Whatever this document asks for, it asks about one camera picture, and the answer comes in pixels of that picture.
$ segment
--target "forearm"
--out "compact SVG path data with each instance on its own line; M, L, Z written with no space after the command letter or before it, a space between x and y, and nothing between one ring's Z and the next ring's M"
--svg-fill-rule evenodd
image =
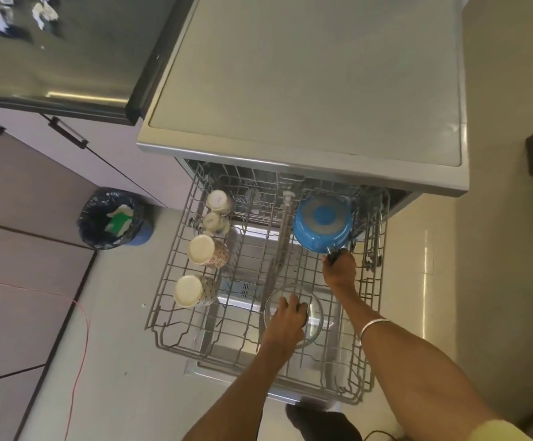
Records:
M279 367L260 351L183 441L248 441L256 439L261 412Z
M357 334L380 318L356 293L336 296ZM362 349L397 420L414 439L464 441L482 422L496 418L448 356L402 327L370 326Z

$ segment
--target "person's left hand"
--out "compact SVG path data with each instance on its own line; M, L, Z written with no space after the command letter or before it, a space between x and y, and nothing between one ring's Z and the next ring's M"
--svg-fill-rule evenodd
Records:
M300 304L295 294L291 294L289 303L285 297L279 298L279 308L266 327L259 351L267 355L277 371L291 358L295 347L305 337L303 325L306 314L307 304Z

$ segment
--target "hand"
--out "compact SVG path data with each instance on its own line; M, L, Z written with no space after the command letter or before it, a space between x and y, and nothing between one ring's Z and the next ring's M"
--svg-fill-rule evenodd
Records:
M357 263L352 254L343 249L338 259L330 266L328 256L322 258L323 279L332 292L338 296L342 294L356 294L354 279L357 276Z
M299 303L295 294L291 294L289 303L285 297L279 298L277 312L271 317L263 334L259 354L263 354L277 371L291 358L296 345L305 337L303 325L307 304Z

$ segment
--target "black countertop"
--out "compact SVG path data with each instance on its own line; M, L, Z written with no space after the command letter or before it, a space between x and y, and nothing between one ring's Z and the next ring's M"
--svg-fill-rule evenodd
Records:
M25 37L0 36L0 107L135 123L193 0L51 0L57 35L32 18L37 0L14 1Z

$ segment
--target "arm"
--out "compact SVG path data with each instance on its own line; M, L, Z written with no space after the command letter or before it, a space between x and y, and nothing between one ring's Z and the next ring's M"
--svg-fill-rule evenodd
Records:
M304 338L307 304L297 296L279 299L258 354L228 390L197 421L183 441L254 441L267 393L277 373Z
M344 251L323 276L356 333L381 315L354 287L356 263ZM467 441L482 423L498 419L462 370L431 343L391 322L370 326L362 349L393 410L410 437L419 441Z

